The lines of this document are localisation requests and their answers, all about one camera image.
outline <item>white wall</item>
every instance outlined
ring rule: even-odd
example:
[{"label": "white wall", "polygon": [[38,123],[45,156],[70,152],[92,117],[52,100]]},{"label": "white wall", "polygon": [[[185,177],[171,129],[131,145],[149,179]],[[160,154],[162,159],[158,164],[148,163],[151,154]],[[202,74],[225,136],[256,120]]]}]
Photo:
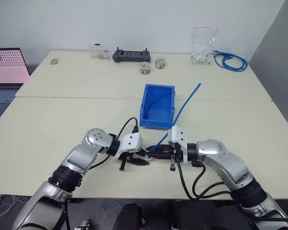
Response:
[{"label": "white wall", "polygon": [[29,65],[52,49],[189,53],[190,29],[219,28],[215,49],[248,60],[284,0],[0,0],[0,47],[20,47]]}]

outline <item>plastic box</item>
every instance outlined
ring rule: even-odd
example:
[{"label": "plastic box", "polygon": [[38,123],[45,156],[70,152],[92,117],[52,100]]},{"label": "plastic box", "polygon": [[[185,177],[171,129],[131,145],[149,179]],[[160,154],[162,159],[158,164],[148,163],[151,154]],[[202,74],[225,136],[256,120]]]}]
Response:
[{"label": "plastic box", "polygon": [[175,87],[146,84],[140,111],[140,126],[171,128],[175,112]]}]

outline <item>laptop keyboard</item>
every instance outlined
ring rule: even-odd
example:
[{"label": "laptop keyboard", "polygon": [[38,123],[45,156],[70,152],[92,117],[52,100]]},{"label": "laptop keyboard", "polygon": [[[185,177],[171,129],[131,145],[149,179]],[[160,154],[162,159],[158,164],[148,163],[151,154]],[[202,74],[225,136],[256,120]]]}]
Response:
[{"label": "laptop keyboard", "polygon": [[0,103],[11,103],[18,90],[0,90]]}]

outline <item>laptop screen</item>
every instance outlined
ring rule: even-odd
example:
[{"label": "laptop screen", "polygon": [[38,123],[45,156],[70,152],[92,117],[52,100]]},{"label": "laptop screen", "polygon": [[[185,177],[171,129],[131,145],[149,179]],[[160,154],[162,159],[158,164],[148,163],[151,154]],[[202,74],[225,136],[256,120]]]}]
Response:
[{"label": "laptop screen", "polygon": [[24,83],[29,73],[19,48],[0,49],[0,83]]}]

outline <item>black cable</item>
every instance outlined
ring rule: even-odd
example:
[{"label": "black cable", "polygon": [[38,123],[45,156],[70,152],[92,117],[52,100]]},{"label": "black cable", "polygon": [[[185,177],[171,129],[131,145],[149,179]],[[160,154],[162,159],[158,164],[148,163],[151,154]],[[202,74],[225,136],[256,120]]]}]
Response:
[{"label": "black cable", "polygon": [[71,230],[71,226],[69,224],[69,219],[68,219],[67,202],[64,204],[64,211],[66,213],[66,229]]},{"label": "black cable", "polygon": [[[204,196],[210,189],[212,189],[213,187],[217,186],[217,185],[220,185],[222,184],[222,182],[218,182],[218,183],[215,183],[215,184],[212,184],[210,185],[208,188],[206,188],[201,194],[197,195],[196,198],[193,198],[191,197],[191,195],[189,194],[188,192],[188,189],[187,189],[187,186],[186,186],[186,183],[184,181],[184,178],[183,178],[183,174],[182,174],[182,169],[181,169],[181,165],[180,165],[180,159],[179,157],[176,157],[176,162],[177,162],[177,166],[178,166],[178,170],[179,170],[179,175],[180,175],[180,179],[181,179],[181,183],[182,183],[182,187],[185,191],[185,193],[187,194],[187,197],[190,199],[190,200],[199,200],[201,198],[211,198],[211,197],[214,197],[214,196],[218,196],[218,195],[221,195],[221,194],[230,194],[229,191],[222,191],[222,192],[218,192],[218,193],[214,193],[214,194],[211,194],[211,195],[206,195]],[[199,176],[195,179],[193,185],[199,180],[199,178],[205,173],[206,171],[206,168],[203,167],[203,170],[202,172],[199,174]]]},{"label": "black cable", "polygon": [[[134,128],[133,128],[133,133],[139,131],[138,120],[137,120],[135,117],[131,117],[131,118],[129,118],[128,121],[126,121],[125,125],[121,128],[119,134],[118,134],[117,137],[116,137],[117,140],[119,139],[119,137],[120,137],[120,135],[122,134],[122,132],[123,132],[124,128],[126,127],[126,125],[127,125],[131,120],[133,120],[133,119],[135,120],[135,126],[134,126]],[[89,168],[89,170],[94,169],[95,167],[103,164],[104,162],[106,162],[107,159],[109,159],[109,157],[110,157],[110,155],[107,156],[103,161],[101,161],[101,162],[99,162],[99,163],[97,163],[97,164],[94,164],[93,166],[91,166],[91,167]]]},{"label": "black cable", "polygon": [[288,218],[268,218],[268,217],[256,217],[249,213],[244,212],[240,204],[236,201],[236,208],[241,212],[244,216],[248,217],[252,220],[260,220],[260,221],[276,221],[276,222],[288,222]]},{"label": "black cable", "polygon": [[[199,195],[196,194],[195,192],[195,187],[196,187],[196,183],[199,181],[199,179],[203,176],[203,174],[205,173],[206,171],[206,166],[205,165],[202,165],[202,171],[201,173],[196,177],[194,183],[193,183],[193,186],[192,186],[192,192],[194,194],[194,196],[198,197]],[[205,194],[207,193],[210,189],[218,186],[218,185],[221,185],[221,184],[224,184],[223,182],[217,182],[217,183],[214,183],[212,185],[210,185],[208,188],[206,188],[202,194]],[[229,191],[222,191],[222,192],[217,192],[217,193],[213,193],[211,195],[203,195],[201,198],[203,199],[207,199],[207,198],[211,198],[211,197],[214,197],[214,196],[218,196],[218,195],[221,195],[221,194],[231,194]]]}]

